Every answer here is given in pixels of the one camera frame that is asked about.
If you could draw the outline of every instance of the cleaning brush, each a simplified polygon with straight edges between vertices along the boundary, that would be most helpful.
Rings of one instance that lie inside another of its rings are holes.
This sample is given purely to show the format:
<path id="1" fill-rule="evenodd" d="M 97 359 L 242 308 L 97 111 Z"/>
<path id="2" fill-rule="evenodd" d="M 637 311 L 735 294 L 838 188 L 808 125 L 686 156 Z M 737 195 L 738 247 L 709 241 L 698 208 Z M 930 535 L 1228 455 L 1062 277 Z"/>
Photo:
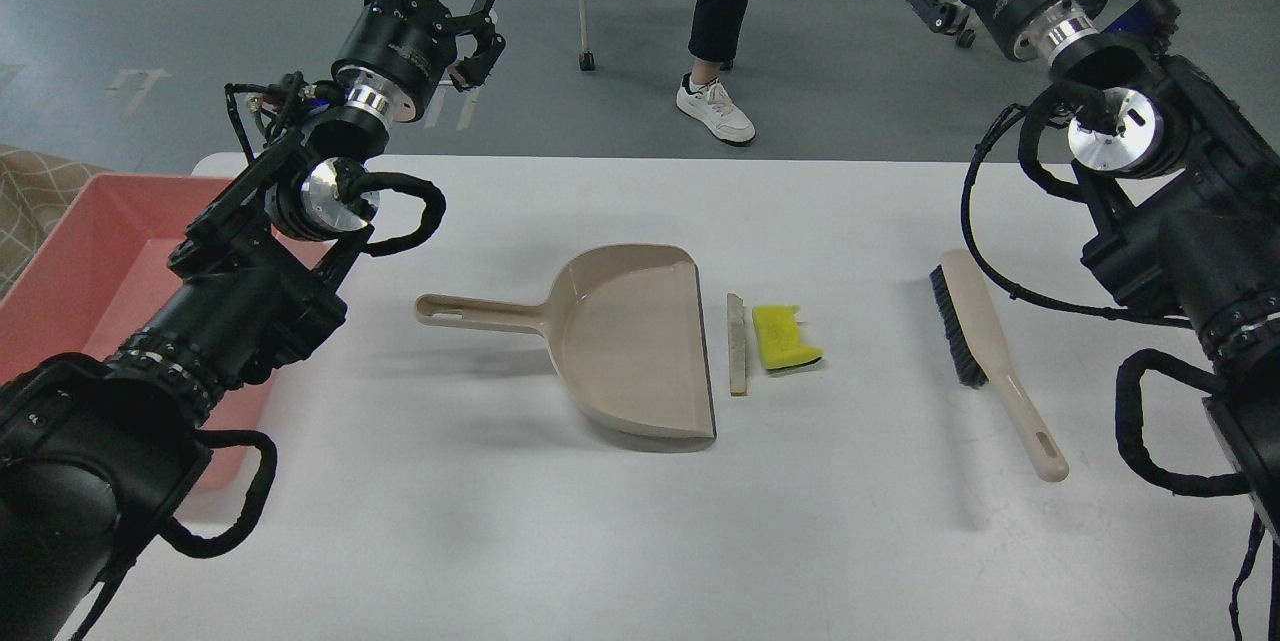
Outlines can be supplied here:
<path id="1" fill-rule="evenodd" d="M 1037 476 L 1064 480 L 1069 472 L 1066 459 L 1014 372 L 1005 331 L 978 264 L 965 249 L 951 249 L 929 278 L 960 383 L 978 389 L 992 381 Z"/>

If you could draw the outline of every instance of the sponge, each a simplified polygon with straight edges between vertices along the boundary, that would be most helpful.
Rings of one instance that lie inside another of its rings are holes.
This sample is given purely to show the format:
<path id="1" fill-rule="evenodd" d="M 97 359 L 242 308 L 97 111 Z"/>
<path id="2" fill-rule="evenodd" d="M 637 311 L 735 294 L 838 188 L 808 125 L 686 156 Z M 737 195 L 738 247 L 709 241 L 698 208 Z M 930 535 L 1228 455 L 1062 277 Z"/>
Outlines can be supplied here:
<path id="1" fill-rule="evenodd" d="M 804 345 L 800 342 L 800 326 L 796 326 L 796 312 L 800 307 L 753 307 L 751 322 L 755 325 L 755 339 L 760 349 L 760 362 L 767 371 L 781 371 L 815 363 L 822 358 L 822 349 Z"/>

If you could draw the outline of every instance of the white sneaker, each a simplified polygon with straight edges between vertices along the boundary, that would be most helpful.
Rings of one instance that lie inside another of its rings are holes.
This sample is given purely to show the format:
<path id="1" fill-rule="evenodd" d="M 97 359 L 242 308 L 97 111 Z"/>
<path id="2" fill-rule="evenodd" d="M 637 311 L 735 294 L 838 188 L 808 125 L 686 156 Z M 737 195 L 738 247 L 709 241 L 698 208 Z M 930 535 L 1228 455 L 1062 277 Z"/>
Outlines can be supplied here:
<path id="1" fill-rule="evenodd" d="M 741 107 L 728 99 L 728 91 L 719 79 L 696 91 L 689 90 L 689 75 L 676 91 L 676 107 L 703 122 L 707 129 L 727 145 L 745 146 L 755 139 L 755 125 Z"/>

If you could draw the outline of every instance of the dustpan handle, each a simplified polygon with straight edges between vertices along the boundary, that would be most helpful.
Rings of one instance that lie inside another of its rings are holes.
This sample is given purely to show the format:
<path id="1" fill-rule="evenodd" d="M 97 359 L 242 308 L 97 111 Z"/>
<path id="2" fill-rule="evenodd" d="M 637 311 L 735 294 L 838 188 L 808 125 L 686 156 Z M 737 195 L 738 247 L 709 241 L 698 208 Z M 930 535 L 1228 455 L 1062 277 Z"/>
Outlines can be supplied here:
<path id="1" fill-rule="evenodd" d="M 420 296 L 413 303 L 413 316 L 428 326 L 480 328 L 516 334 L 543 331 L 541 307 L 465 299 L 462 296 Z"/>

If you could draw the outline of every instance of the black cable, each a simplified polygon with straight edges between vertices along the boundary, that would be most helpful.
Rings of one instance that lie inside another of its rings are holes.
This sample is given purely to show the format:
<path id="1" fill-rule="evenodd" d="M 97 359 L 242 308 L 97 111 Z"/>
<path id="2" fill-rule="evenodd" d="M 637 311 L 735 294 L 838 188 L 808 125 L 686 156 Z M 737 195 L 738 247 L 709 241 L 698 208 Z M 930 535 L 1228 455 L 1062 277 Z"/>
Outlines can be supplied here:
<path id="1" fill-rule="evenodd" d="M 1249 546 L 1244 553 L 1244 563 L 1240 564 L 1240 573 L 1235 577 L 1235 583 L 1231 585 L 1231 603 L 1226 606 L 1226 613 L 1231 617 L 1231 633 L 1235 635 L 1235 641 L 1242 641 L 1244 635 L 1240 632 L 1240 587 L 1244 586 L 1244 581 L 1253 573 L 1253 564 L 1258 559 L 1258 549 L 1262 546 L 1262 536 L 1266 534 L 1266 527 L 1262 526 L 1262 519 L 1258 514 L 1253 514 L 1253 526 L 1249 527 Z M 1271 549 L 1272 571 L 1275 568 L 1276 553 L 1275 548 Z M 1275 581 L 1272 581 L 1272 594 L 1275 592 Z M 1271 624 L 1271 638 L 1275 638 L 1275 606 L 1272 606 L 1272 624 Z"/>
<path id="2" fill-rule="evenodd" d="M 289 123 L 293 120 L 294 113 L 297 113 L 298 104 L 302 102 L 302 72 L 294 70 L 284 77 L 280 82 L 282 93 L 284 95 L 284 102 L 280 104 L 280 111 L 278 116 L 273 118 L 269 123 L 268 129 L 270 131 L 269 143 L 274 143 L 275 139 L 283 134 L 284 129 L 288 129 Z"/>
<path id="3" fill-rule="evenodd" d="M 253 125 L 257 127 L 257 132 L 266 139 L 266 125 L 262 123 L 262 111 L 253 113 Z"/>
<path id="4" fill-rule="evenodd" d="M 246 134 L 244 123 L 239 116 L 239 104 L 236 102 L 237 84 L 225 84 L 223 90 L 227 93 L 227 115 L 230 118 L 232 129 L 236 131 L 236 139 L 239 141 L 241 150 L 243 150 L 248 162 L 253 162 L 253 146 L 248 143 L 248 134 Z"/>
<path id="5" fill-rule="evenodd" d="M 431 184 L 431 182 L 407 175 L 407 173 L 365 173 L 365 175 L 349 180 L 348 184 L 339 186 L 338 196 L 340 200 L 356 200 L 357 196 L 367 193 L 367 191 L 384 189 L 397 191 L 397 193 L 416 196 L 416 198 L 422 200 L 422 216 L 416 230 L 412 230 L 410 234 L 366 244 L 365 253 L 371 255 L 371 257 L 397 255 L 404 252 L 404 249 L 412 249 L 415 246 L 425 244 L 435 234 L 435 229 L 440 226 L 440 221 L 444 218 L 445 203 L 442 191 L 435 184 Z"/>
<path id="6" fill-rule="evenodd" d="M 102 587 L 99 590 L 96 599 L 93 599 L 93 605 L 90 608 L 88 613 L 84 614 L 84 619 L 76 628 L 76 632 L 68 638 L 68 641 L 84 641 L 90 629 L 102 618 L 102 612 L 106 610 L 108 604 L 115 597 L 115 591 L 120 590 L 124 583 L 124 573 L 118 573 L 114 577 L 102 582 Z"/>
<path id="7" fill-rule="evenodd" d="M 244 505 L 241 509 L 241 516 L 228 531 L 212 539 L 205 539 L 188 531 L 178 522 L 178 518 L 170 518 L 160 528 L 160 537 L 169 541 L 169 545 L 174 546 L 179 554 L 193 559 L 211 559 L 239 546 L 253 532 L 257 522 L 262 518 L 266 498 L 275 481 L 279 454 L 270 436 L 260 431 L 195 431 L 195 436 L 210 449 L 252 447 L 261 457 L 257 472 L 253 473 L 253 480 L 250 482 L 248 490 L 244 491 Z"/>
<path id="8" fill-rule="evenodd" d="M 1129 464 L 1143 481 L 1179 496 L 1211 499 L 1248 494 L 1249 482 L 1244 473 L 1221 473 L 1221 476 L 1174 473 L 1152 461 L 1151 450 L 1147 450 L 1142 439 L 1142 377 L 1148 371 L 1156 371 L 1210 395 L 1225 394 L 1228 390 L 1228 383 L 1221 377 L 1201 371 L 1164 351 L 1143 349 L 1130 354 L 1116 371 L 1116 448 L 1125 464 Z"/>
<path id="9" fill-rule="evenodd" d="M 1037 290 L 1029 290 L 1027 287 L 1020 287 L 1015 281 L 1010 281 L 1009 278 L 1001 275 L 996 271 L 987 258 L 983 257 L 982 252 L 978 249 L 978 241 L 973 234 L 973 220 L 972 220 L 972 206 L 973 206 L 973 187 L 978 182 L 978 168 L 982 162 L 987 160 L 987 155 L 998 143 L 1002 136 L 1007 134 L 1012 127 L 1018 123 L 1028 123 L 1030 118 L 1028 113 L 1029 107 L 1024 107 L 1020 104 L 1010 104 L 1004 111 L 1001 111 L 996 120 L 991 123 L 987 134 L 983 136 L 978 145 L 974 145 L 973 159 L 969 162 L 969 173 L 965 175 L 964 187 L 960 193 L 960 232 L 964 234 L 964 243 L 969 248 L 969 253 L 973 255 L 974 262 L 982 271 L 986 273 L 987 278 L 1001 289 L 1005 289 L 1011 299 L 1024 299 L 1024 302 L 1030 305 L 1038 305 L 1041 308 L 1047 310 L 1060 310 L 1060 312 L 1066 313 L 1083 313 L 1083 316 L 1094 316 L 1107 319 L 1108 321 L 1129 321 L 1129 322 L 1146 322 L 1149 326 L 1170 326 L 1170 328 L 1190 328 L 1190 321 L 1188 319 L 1180 317 L 1149 317 L 1143 313 L 1135 313 L 1133 310 L 1124 308 L 1111 308 L 1111 307 L 1089 307 L 1088 305 L 1074 305 L 1069 302 L 1062 302 L 1061 299 L 1055 299 L 1052 296 L 1044 296 L 1037 293 Z M 1037 109 L 1037 116 L 1041 116 L 1039 109 Z M 1039 123 L 1046 123 L 1047 116 L 1043 116 Z"/>
<path id="10" fill-rule="evenodd" d="M 1271 618 L 1268 619 L 1271 641 L 1280 641 L 1280 548 L 1271 540 Z"/>
<path id="11" fill-rule="evenodd" d="M 1070 93 L 1071 97 L 1080 102 L 1084 97 L 1084 91 L 1078 91 L 1078 93 Z M 1052 173 L 1039 162 L 1039 139 L 1044 129 L 1053 120 L 1056 113 L 1061 111 L 1060 105 L 1066 102 L 1069 92 L 1062 88 L 1061 82 L 1059 84 L 1052 84 L 1050 88 L 1044 90 L 1027 107 L 1027 114 L 1023 122 L 1023 129 L 1018 136 L 1018 164 L 1028 179 L 1036 182 L 1044 193 L 1051 196 L 1057 196 L 1061 200 L 1069 200 L 1069 202 L 1083 203 L 1084 194 L 1080 187 L 1076 184 L 1070 184 L 1068 180 L 1060 180 L 1059 177 L 1053 177 Z"/>

